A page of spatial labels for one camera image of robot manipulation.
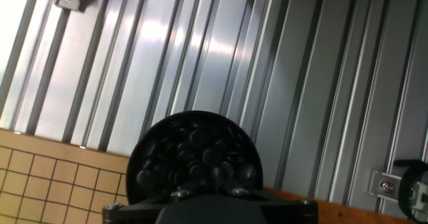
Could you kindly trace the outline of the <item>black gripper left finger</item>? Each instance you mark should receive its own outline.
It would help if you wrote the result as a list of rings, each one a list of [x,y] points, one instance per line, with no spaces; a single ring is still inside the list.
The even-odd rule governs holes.
[[[171,199],[188,199],[198,195],[201,191],[199,181],[186,181],[181,186],[177,187],[170,195]]]

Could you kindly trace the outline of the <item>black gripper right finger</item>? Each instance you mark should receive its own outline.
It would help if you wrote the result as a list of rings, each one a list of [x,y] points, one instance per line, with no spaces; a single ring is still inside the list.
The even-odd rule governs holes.
[[[229,197],[246,197],[249,191],[243,187],[237,180],[223,180],[217,186],[217,194]]]

